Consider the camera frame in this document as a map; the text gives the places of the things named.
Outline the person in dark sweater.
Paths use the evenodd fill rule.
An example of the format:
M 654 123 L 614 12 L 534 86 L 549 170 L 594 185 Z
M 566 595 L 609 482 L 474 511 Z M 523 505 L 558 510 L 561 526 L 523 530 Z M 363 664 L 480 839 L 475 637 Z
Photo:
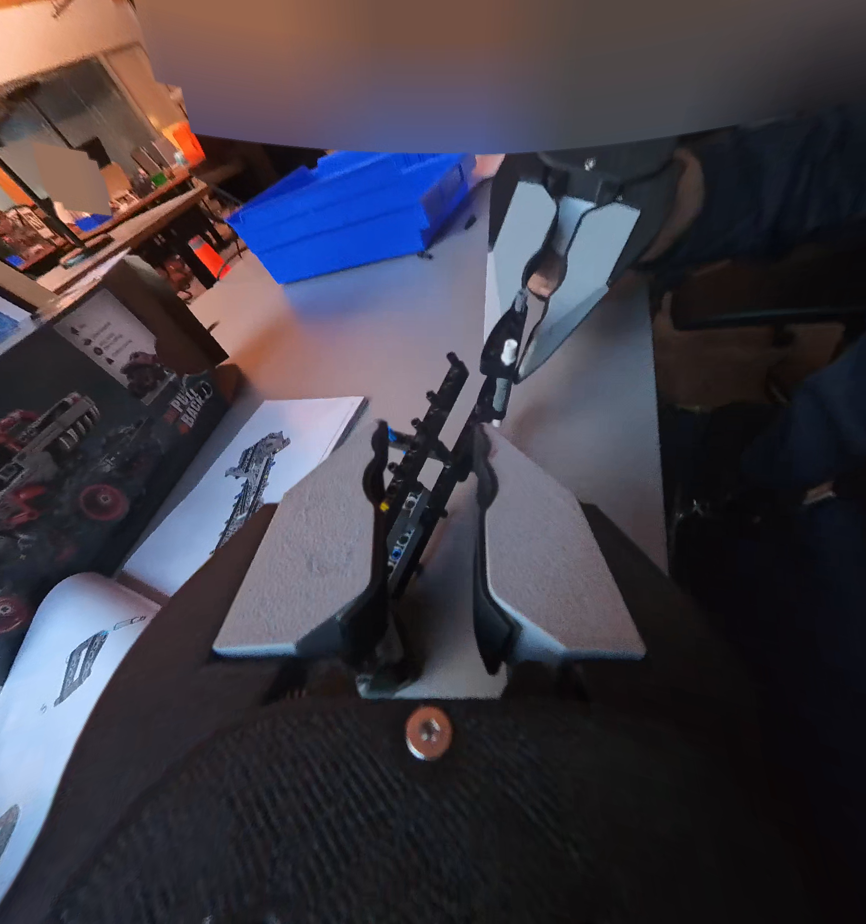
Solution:
M 866 329 L 765 412 L 704 419 L 677 577 L 775 684 L 866 717 Z

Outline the black lego connector white pin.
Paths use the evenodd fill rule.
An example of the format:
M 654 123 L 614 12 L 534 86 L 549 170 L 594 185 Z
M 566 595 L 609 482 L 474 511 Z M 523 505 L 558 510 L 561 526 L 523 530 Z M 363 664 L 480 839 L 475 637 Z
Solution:
M 527 314 L 528 292 L 523 287 L 485 339 L 479 362 L 485 380 L 475 405 L 478 422 L 498 425 L 506 416 L 510 393 L 517 383 Z

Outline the lego instruction booklet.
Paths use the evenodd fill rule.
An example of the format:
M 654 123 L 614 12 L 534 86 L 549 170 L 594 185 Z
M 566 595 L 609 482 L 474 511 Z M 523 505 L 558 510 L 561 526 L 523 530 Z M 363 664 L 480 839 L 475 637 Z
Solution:
M 257 507 L 345 439 L 360 397 L 266 400 L 213 434 L 116 579 L 82 573 L 36 610 L 0 688 L 0 901 L 31 851 L 115 669 L 167 601 Z

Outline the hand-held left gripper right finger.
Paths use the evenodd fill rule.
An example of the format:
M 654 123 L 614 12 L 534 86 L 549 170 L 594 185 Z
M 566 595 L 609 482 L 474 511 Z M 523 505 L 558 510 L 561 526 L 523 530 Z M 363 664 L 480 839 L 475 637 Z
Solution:
M 473 631 L 489 675 L 647 654 L 583 508 L 494 427 L 473 433 Z

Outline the person's right hand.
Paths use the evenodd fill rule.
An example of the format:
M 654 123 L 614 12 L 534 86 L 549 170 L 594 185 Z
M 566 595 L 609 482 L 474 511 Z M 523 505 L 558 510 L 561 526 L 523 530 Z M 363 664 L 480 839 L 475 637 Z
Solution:
M 673 248 L 689 231 L 704 207 L 705 181 L 701 162 L 685 147 L 674 152 L 673 160 L 680 167 L 674 199 L 657 237 L 644 254 L 645 261 L 658 260 Z

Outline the background wooden table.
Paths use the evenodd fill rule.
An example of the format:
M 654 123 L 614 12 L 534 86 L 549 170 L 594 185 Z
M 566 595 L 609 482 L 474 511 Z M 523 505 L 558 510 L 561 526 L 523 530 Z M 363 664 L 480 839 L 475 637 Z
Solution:
M 38 276 L 36 282 L 55 295 L 66 292 L 104 262 L 135 250 L 161 234 L 178 217 L 195 208 L 214 191 L 213 185 L 194 177 L 185 169 L 177 171 L 173 179 L 153 194 L 133 203 L 83 237 L 82 250 L 97 242 L 102 244 L 99 249 L 74 261 L 64 258 L 58 266 Z

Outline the dark lego set box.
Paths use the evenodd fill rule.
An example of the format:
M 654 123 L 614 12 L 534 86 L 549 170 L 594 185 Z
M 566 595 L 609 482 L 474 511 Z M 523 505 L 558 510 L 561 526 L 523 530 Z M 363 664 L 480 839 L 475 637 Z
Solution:
M 0 358 L 0 686 L 48 593 L 111 576 L 231 407 L 227 354 L 125 257 Z

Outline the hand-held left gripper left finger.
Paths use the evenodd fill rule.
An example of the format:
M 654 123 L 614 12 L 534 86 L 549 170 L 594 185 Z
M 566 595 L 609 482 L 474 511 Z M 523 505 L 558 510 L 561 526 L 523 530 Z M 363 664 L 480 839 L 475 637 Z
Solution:
M 358 425 L 272 509 L 212 642 L 227 660 L 339 658 L 358 673 L 402 662 L 389 593 L 389 427 Z

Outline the blue plastic bin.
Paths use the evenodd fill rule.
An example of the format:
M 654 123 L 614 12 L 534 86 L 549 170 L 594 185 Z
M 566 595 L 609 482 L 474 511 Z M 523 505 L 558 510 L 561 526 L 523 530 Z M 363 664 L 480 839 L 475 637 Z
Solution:
M 390 214 L 431 237 L 465 199 L 474 167 L 472 154 L 335 152 L 276 209 L 301 237 Z
M 282 214 L 273 202 L 236 211 L 228 225 L 283 284 L 421 252 L 449 215 L 449 208 L 417 199 L 351 200 L 295 215 Z

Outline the black lego technic assembly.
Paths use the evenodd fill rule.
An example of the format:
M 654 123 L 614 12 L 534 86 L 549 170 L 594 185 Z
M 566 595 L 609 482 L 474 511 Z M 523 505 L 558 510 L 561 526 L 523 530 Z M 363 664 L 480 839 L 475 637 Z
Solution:
M 422 557 L 439 523 L 448 516 L 456 486 L 473 468 L 474 434 L 490 422 L 495 384 L 485 379 L 454 445 L 447 446 L 442 430 L 461 396 L 469 370 L 458 356 L 447 354 L 449 368 L 437 390 L 426 393 L 427 410 L 411 421 L 412 432 L 388 427 L 388 446 L 402 452 L 390 462 L 392 475 L 381 501 L 386 528 L 387 624 L 375 651 L 357 669 L 357 690 L 365 699 L 391 698 L 419 679 L 423 660 L 416 653 L 400 604 L 411 580 L 422 570 Z

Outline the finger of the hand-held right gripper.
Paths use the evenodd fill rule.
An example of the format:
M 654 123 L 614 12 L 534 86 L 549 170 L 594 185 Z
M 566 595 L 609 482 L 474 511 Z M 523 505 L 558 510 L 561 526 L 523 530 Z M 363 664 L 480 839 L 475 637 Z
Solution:
M 517 382 L 541 368 L 609 292 L 639 216 L 624 202 L 560 204 L 543 255 L 525 277 L 542 313 L 521 352 Z
M 533 303 L 542 312 L 520 346 L 521 361 L 547 361 L 553 353 L 549 305 L 560 283 L 560 259 L 550 248 L 556 216 L 557 206 L 548 192 L 535 182 L 520 180 L 488 247 L 484 337 L 489 337 L 519 293 L 525 308 Z

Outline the person's right forearm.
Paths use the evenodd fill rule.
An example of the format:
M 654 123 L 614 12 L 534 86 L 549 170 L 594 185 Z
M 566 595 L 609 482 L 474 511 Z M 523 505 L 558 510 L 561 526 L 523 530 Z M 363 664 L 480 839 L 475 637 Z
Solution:
M 734 129 L 700 145 L 692 264 L 866 235 L 866 102 Z

